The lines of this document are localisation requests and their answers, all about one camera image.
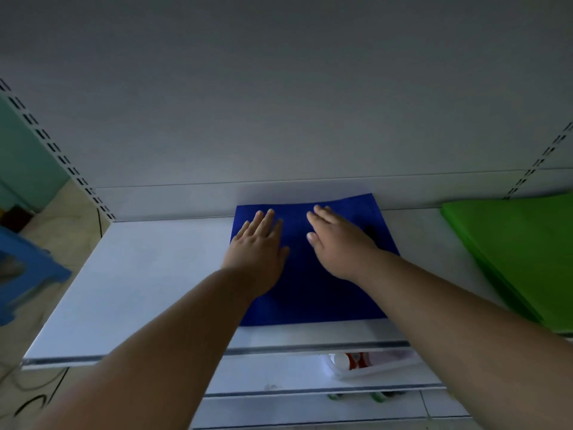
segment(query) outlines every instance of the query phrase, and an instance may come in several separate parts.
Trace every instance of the forearm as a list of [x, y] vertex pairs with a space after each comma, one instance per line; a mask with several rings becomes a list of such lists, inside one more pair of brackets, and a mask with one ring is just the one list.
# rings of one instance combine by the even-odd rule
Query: forearm
[[47, 409], [38, 429], [187, 428], [254, 296], [220, 270], [133, 334]]
[[365, 266], [359, 285], [480, 422], [570, 425], [565, 340], [390, 253], [377, 251]]

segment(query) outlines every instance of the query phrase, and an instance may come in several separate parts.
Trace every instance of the perforated metal strip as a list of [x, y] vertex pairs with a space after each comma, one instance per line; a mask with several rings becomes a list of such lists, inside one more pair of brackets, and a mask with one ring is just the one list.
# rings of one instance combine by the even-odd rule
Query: perforated metal strip
[[559, 144], [561, 144], [565, 139], [568, 137], [573, 136], [573, 121], [569, 122], [565, 128], [557, 134], [556, 137], [553, 138], [553, 141], [546, 147], [543, 153], [535, 160], [534, 164], [531, 165], [529, 169], [523, 174], [523, 176], [515, 183], [513, 187], [509, 189], [507, 195], [504, 196], [504, 199], [511, 199], [513, 195], [517, 193], [519, 188], [525, 184], [531, 177], [534, 175], [535, 171], [546, 164], [547, 158], [555, 152], [559, 148]]
[[32, 115], [30, 110], [26, 108], [24, 103], [14, 94], [7, 82], [0, 78], [0, 94], [4, 96], [6, 102], [12, 106], [16, 114], [20, 115], [27, 127], [33, 132], [46, 149], [52, 154], [59, 165], [70, 175], [71, 179], [90, 197], [92, 202], [96, 205], [110, 221], [115, 221], [115, 216], [97, 195], [96, 190], [90, 186], [90, 183], [82, 176], [81, 172], [74, 166], [73, 162], [66, 156], [60, 149], [58, 144], [47, 133], [46, 129], [38, 122]]

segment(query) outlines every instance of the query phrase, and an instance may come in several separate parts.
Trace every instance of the plastic container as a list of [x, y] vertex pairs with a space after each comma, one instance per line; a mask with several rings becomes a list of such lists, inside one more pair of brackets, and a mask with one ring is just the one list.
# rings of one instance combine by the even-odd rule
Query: plastic container
[[326, 371], [337, 379], [369, 376], [421, 363], [412, 349], [372, 351], [370, 353], [333, 353], [323, 355]]

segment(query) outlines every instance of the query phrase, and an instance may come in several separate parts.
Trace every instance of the blue folded cloth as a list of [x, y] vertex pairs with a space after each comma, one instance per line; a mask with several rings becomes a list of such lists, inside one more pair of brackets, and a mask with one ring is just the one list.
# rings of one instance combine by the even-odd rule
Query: blue folded cloth
[[[382, 218], [372, 194], [339, 201], [318, 202], [329, 205], [336, 213], [359, 226], [376, 245], [398, 253], [394, 240]], [[286, 325], [341, 320], [385, 318], [370, 297], [353, 283], [338, 279], [319, 263], [314, 249], [306, 240], [312, 231], [306, 212], [316, 203], [282, 205], [239, 205], [233, 222], [233, 238], [246, 220], [258, 210], [275, 210], [275, 218], [284, 220], [282, 246], [290, 247], [290, 255], [277, 284], [265, 295], [255, 299], [241, 325]]]

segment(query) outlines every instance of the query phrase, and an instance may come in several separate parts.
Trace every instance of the beige floor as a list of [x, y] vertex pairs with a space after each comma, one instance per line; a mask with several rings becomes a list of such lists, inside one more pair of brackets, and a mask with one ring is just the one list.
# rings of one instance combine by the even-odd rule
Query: beige floor
[[[109, 227], [104, 216], [81, 189], [69, 182], [21, 235], [51, 252], [56, 261], [72, 271], [63, 284], [45, 287], [18, 308], [16, 319], [0, 327], [0, 429], [24, 430], [37, 419], [66, 376], [66, 369], [20, 371], [27, 348], [47, 321], [73, 278]], [[304, 426], [300, 429], [315, 429]], [[478, 430], [473, 420], [421, 420], [317, 427], [325, 430]]]

